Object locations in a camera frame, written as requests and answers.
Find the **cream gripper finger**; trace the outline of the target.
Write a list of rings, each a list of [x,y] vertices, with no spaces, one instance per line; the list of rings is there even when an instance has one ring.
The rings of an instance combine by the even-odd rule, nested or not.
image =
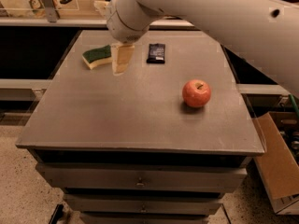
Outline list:
[[[94,1],[93,5],[99,14],[105,19],[107,17],[107,1]]]
[[[135,46],[132,44],[115,43],[111,45],[112,71],[115,76],[126,71],[134,51]]]

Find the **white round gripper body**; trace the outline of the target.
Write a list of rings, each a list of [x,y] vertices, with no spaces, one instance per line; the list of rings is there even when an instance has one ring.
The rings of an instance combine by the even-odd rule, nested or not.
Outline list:
[[[124,44],[133,44],[148,31],[150,16],[136,0],[111,0],[107,6],[107,28]]]

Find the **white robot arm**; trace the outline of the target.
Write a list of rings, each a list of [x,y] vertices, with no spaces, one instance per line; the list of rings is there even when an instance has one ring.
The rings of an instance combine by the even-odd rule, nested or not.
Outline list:
[[[299,7],[281,0],[96,1],[111,35],[132,44],[164,16],[181,18],[299,96]]]

